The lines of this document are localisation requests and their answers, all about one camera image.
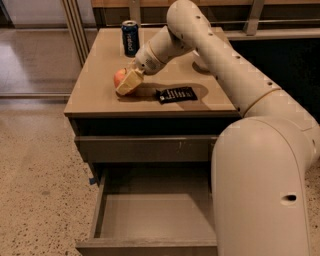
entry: open drawer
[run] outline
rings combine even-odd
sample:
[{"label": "open drawer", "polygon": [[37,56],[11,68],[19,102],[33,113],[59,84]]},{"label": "open drawer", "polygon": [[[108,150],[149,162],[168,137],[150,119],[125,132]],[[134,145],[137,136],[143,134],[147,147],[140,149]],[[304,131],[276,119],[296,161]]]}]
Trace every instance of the open drawer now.
[{"label": "open drawer", "polygon": [[97,200],[84,256],[217,255],[208,165],[108,168]]}]

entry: soda can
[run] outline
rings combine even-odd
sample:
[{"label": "soda can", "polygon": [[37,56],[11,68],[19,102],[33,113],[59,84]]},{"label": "soda can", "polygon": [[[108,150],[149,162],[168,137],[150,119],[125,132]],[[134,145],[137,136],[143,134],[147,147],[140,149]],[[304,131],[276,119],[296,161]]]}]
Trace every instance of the soda can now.
[{"label": "soda can", "polygon": [[134,20],[122,22],[122,40],[124,53],[128,57],[134,57],[140,48],[138,24]]}]

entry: terrazzo floor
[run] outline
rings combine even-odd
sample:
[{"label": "terrazzo floor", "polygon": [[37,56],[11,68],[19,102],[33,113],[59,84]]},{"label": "terrazzo floor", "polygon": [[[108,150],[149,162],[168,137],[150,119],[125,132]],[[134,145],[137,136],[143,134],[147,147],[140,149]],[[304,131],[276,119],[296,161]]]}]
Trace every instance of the terrazzo floor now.
[{"label": "terrazzo floor", "polygon": [[[0,67],[5,91],[25,83],[26,90],[70,90],[80,72],[66,31],[0,30]],[[98,189],[89,185],[91,173],[74,145],[64,108],[63,101],[0,100],[0,256],[79,255],[75,242],[88,237]],[[306,173],[306,193],[317,256],[320,160]]]}]

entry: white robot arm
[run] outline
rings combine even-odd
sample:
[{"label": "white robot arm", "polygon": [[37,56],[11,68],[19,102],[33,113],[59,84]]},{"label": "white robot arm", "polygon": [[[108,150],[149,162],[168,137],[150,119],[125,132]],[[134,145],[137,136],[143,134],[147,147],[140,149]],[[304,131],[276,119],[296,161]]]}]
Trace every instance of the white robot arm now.
[{"label": "white robot arm", "polygon": [[320,155],[318,123],[215,36],[193,2],[174,2],[167,23],[137,53],[137,70],[156,74],[195,49],[244,118],[220,135],[212,156],[219,256],[309,256],[304,174]]}]

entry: drawer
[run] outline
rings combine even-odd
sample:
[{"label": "drawer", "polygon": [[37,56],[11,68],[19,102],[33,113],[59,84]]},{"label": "drawer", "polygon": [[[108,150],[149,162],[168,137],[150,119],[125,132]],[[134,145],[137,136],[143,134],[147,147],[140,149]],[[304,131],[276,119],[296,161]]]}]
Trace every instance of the drawer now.
[{"label": "drawer", "polygon": [[208,162],[216,136],[77,136],[85,162]]},{"label": "drawer", "polygon": [[208,167],[108,168],[86,256],[216,256]]}]

